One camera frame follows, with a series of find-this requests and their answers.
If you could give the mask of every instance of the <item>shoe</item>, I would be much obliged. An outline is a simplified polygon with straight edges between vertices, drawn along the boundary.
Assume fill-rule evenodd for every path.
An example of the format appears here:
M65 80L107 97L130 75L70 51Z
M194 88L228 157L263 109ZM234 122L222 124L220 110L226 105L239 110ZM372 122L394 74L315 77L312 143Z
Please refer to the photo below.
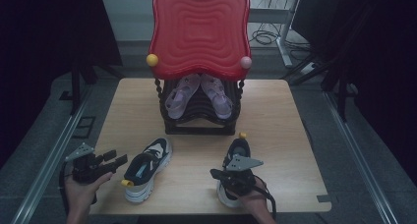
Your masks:
M125 173L125 198L131 202L145 201L153 190L153 178L168 165L172 146L167 139L156 139L136 156Z
M227 119L232 114L232 101L224 93L220 79L210 75L202 75L202 89L211 100L212 107L219 119Z
M192 74L180 80L165 100L165 108L168 116L179 119L184 114L188 101L200 86L200 75Z
M251 148L249 147L246 140L236 139L230 145L227 151L227 154L223 160L223 165L222 165L223 171L226 171L226 166L230 163L230 161L236 155L240 155L243 157L251 157ZM251 175L252 171L251 170L245 171L245 175L248 175L248 174ZM239 199L236 196L233 196L232 194L230 194L220 181L217 182L217 195L220 201L228 207L235 208L235 207L240 207L242 205Z

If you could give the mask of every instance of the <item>black and white sneaker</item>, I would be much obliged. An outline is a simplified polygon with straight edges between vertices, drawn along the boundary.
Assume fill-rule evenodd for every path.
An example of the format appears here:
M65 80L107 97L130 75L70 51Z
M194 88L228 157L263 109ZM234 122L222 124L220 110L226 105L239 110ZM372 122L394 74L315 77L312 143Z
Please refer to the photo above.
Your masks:
M125 173L122 185L126 186L125 198L131 202L145 201L153 190L153 178L168 165L172 146L167 139L156 139L144 152L136 156Z
M223 160L223 170L226 170L226 166L230 163L230 161L236 155L240 155L243 157L251 157L251 148L248 145L248 142L244 139L236 139L230 145L226 156ZM217 182L217 194L220 201L228 206L228 207L239 207L241 206L241 202L236 196L230 194L226 188L221 184L220 181Z

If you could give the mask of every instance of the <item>wooden table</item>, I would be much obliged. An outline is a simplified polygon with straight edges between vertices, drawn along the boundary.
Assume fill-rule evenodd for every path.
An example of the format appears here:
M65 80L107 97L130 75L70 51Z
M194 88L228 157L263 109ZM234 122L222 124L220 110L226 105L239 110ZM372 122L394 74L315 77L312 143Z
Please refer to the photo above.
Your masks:
M216 180L209 173L221 169L239 132L247 134L252 157L265 162L252 170L268 183L278 212L331 209L329 201L319 202L328 192L287 82L245 80L236 136L191 136L165 134L153 81L123 79L118 85L95 149L96 154L116 149L119 156L128 154L129 162L101 186L91 214L245 213L218 200ZM173 145L171 162L155 176L149 199L132 204L120 181L134 156L160 137Z

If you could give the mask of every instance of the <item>hand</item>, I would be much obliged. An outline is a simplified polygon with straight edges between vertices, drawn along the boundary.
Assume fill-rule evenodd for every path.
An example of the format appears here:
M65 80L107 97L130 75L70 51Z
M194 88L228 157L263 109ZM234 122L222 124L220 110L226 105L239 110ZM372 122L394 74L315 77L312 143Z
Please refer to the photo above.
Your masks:
M261 179L258 177L255 177L255 180L255 186L265 191L267 187L264 182L261 181ZM236 196L242 205L246 208L246 210L251 213L260 224L276 223L268 211L267 198L261 193L252 190L250 193L244 196L238 196L230 191L228 192L233 196Z
M67 224L87 223L89 206L94 200L95 192L98 191L103 183L109 181L112 175L112 172L106 173L95 180L94 183L88 185L77 183L73 180L73 176L70 176L65 181L65 192L70 209L67 217Z

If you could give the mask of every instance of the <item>dark curtain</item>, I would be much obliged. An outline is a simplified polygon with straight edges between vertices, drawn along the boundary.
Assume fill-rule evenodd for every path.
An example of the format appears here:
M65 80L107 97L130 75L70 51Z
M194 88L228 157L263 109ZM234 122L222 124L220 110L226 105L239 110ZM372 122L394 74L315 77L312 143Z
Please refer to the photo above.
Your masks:
M349 79L356 105L417 185L416 17L415 0L381 0L355 45Z
M121 65L102 0L0 0L1 165L74 60Z

